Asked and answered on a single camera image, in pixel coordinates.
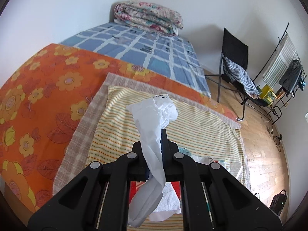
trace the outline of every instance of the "striped cloth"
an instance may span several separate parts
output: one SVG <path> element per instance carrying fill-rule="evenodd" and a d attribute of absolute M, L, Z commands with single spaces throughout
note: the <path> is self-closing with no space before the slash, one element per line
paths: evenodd
<path fill-rule="evenodd" d="M 215 103 L 209 99 L 208 104 L 200 104 L 194 100 L 190 100 L 180 96 L 172 91 L 176 91 L 172 87 L 161 89 L 150 84 L 139 82 L 113 73 L 108 73 L 103 85 L 92 99 L 84 116 L 82 117 L 73 137 L 66 148 L 66 153 L 61 166 L 58 169 L 53 183 L 53 195 L 59 192 L 66 184 L 68 184 L 79 172 L 81 172 L 86 164 L 87 155 L 95 134 L 97 124 L 103 114 L 108 99 L 108 86 L 121 86 L 131 88 L 137 91 L 143 91 L 154 95 L 168 94 L 171 99 L 185 102 L 188 105 L 195 106 L 202 111 L 208 111 L 219 117 L 223 122 L 227 123 L 231 128 L 240 129 L 241 125 L 232 119 L 234 116 L 228 117 L 228 108 L 220 103 Z M 185 87 L 181 87 L 182 92 L 187 91 Z M 246 169 L 246 187 L 250 189 L 249 167 L 247 155 L 245 154 Z"/>
<path fill-rule="evenodd" d="M 236 64 L 235 62 L 231 61 L 229 58 L 225 57 L 228 65 L 228 69 L 230 71 L 230 79 L 231 81 L 237 81 L 244 86 L 245 92 L 250 96 L 252 95 L 259 95 L 259 91 L 257 90 L 254 82 L 251 80 L 249 75 L 247 74 L 246 70 L 243 69 L 240 65 Z"/>
<path fill-rule="evenodd" d="M 276 54 L 263 74 L 263 81 L 271 88 L 274 88 L 288 69 L 295 55 L 295 46 L 289 34 L 286 34 L 279 43 Z"/>
<path fill-rule="evenodd" d="M 106 108 L 97 125 L 86 165 L 93 161 L 109 163 L 131 151 L 133 144 L 140 140 L 140 134 L 125 107 L 150 97 L 153 95 L 146 92 L 109 86 Z M 169 140 L 194 155 L 210 156 L 214 160 L 226 160 L 245 167 L 239 129 L 230 127 L 210 112 L 174 99 L 173 102 L 179 116 L 166 128 Z M 242 174 L 239 181 L 245 185 L 245 169 Z M 181 214 L 175 214 L 166 221 L 146 220 L 141 227 L 128 227 L 127 230 L 183 230 L 183 220 Z"/>

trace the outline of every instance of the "white plastic bag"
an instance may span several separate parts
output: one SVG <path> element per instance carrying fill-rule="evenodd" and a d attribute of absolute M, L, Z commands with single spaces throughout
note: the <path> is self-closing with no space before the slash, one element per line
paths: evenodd
<path fill-rule="evenodd" d="M 177 109 L 168 95 L 157 95 L 126 107 L 133 114 L 140 132 L 143 156 L 150 170 L 149 180 L 144 183 L 131 200 L 128 224 L 139 227 L 162 199 L 166 183 L 161 154 L 161 130 L 176 120 Z"/>
<path fill-rule="evenodd" d="M 149 214 L 150 221 L 164 221 L 174 214 L 181 213 L 181 203 L 171 182 L 166 182 L 162 193 L 163 198 L 157 208 Z"/>

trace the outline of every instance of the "yellow box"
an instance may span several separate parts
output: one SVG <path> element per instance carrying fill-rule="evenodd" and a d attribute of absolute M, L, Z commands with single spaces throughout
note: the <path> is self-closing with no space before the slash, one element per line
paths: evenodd
<path fill-rule="evenodd" d="M 274 91 L 267 84 L 261 89 L 261 94 L 259 95 L 263 101 L 266 101 L 271 105 L 277 98 Z"/>

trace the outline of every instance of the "wooden floor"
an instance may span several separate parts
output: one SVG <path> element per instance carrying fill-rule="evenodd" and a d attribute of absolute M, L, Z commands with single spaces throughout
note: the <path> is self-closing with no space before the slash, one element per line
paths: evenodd
<path fill-rule="evenodd" d="M 217 100 L 218 85 L 207 80 L 212 99 Z M 238 93 L 221 87 L 220 103 L 232 109 L 240 118 L 243 106 Z M 259 193 L 260 200 L 270 206 L 273 196 L 282 189 L 289 194 L 289 176 L 285 154 L 282 145 L 281 153 L 278 151 L 273 136 L 269 133 L 270 122 L 256 110 L 246 105 L 245 118 L 241 122 L 241 134 L 248 157 L 250 171 L 251 192 Z M 283 223 L 286 221 L 289 202 L 286 202 L 280 215 Z"/>

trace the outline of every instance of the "blue plaid bed sheet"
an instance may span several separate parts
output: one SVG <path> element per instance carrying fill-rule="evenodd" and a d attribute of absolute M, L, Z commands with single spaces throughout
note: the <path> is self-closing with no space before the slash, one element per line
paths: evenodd
<path fill-rule="evenodd" d="M 204 71 L 189 41 L 110 22 L 61 42 L 130 62 L 211 97 Z"/>

